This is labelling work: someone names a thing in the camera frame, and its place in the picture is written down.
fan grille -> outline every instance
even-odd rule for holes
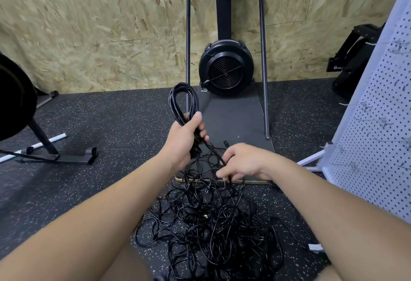
[[[222,56],[210,67],[210,81],[220,89],[236,87],[243,79],[243,67],[233,57]]]

leg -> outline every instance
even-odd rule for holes
[[[335,271],[334,267],[328,266],[318,274],[315,281],[341,281],[341,278]]]
[[[115,261],[107,269],[100,281],[153,281],[147,264],[129,242],[123,247]]]

forearm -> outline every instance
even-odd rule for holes
[[[306,219],[344,280],[409,278],[409,224],[279,155],[268,163],[264,173]]]
[[[5,280],[96,280],[172,176],[158,154],[41,229],[0,262]]]

hand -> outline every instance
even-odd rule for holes
[[[201,112],[196,112],[193,118],[184,126],[174,122],[168,133],[167,141],[161,150],[167,159],[171,160],[171,165],[175,172],[182,170],[190,161],[190,150],[194,143],[194,131],[200,130],[200,137],[209,141],[206,125],[203,122]]]
[[[231,180],[239,180],[244,175],[258,176],[263,180],[272,180],[272,178],[264,173],[265,167],[270,161],[274,153],[250,146],[245,143],[238,143],[229,147],[223,154],[223,161],[226,166],[217,171],[217,177],[228,180],[228,176],[232,176]]]

person's left hand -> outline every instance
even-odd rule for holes
[[[210,138],[207,135],[206,125],[199,111],[184,126],[178,124],[177,121],[171,126],[161,153],[171,161],[174,172],[182,170],[190,161],[190,150],[193,147],[196,128],[200,130],[200,137],[208,142]]]

